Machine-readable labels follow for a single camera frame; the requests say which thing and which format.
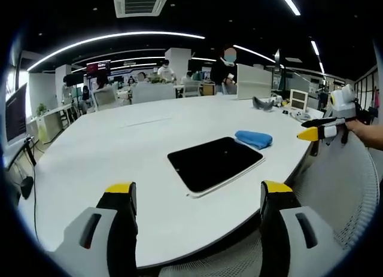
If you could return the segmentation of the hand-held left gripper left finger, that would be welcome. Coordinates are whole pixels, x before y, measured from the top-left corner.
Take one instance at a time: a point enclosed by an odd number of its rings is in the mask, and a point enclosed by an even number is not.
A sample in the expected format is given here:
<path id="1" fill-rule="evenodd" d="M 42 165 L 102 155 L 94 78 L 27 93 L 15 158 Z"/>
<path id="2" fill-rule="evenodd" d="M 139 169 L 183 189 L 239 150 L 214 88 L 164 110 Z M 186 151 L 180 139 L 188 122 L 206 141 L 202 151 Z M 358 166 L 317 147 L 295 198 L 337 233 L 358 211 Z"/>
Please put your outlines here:
<path id="1" fill-rule="evenodd" d="M 66 227 L 50 257 L 70 276 L 137 276 L 136 215 L 136 184 L 114 184 Z"/>

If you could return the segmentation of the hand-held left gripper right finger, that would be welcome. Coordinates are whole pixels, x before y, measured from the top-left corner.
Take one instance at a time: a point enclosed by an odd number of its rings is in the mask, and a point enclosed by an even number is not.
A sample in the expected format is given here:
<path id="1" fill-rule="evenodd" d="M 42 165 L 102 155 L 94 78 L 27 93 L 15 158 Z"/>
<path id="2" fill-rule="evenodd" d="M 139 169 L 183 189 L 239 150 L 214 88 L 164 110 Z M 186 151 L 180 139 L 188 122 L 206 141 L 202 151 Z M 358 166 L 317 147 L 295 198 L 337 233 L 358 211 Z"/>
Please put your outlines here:
<path id="1" fill-rule="evenodd" d="M 282 183 L 261 183 L 260 276 L 326 276 L 338 262 L 333 229 Z"/>

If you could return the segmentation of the person's right hand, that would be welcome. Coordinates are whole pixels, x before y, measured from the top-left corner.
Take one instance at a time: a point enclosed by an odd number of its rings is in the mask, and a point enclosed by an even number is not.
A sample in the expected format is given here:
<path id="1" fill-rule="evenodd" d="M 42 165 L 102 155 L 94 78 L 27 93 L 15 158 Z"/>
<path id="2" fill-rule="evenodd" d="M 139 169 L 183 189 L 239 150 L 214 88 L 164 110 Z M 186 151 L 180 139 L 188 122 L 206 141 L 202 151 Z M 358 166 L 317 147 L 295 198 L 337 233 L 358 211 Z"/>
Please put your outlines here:
<path id="1" fill-rule="evenodd" d="M 358 120 L 346 122 L 348 130 L 352 131 L 367 148 L 383 150 L 383 128 L 381 124 L 366 125 Z"/>

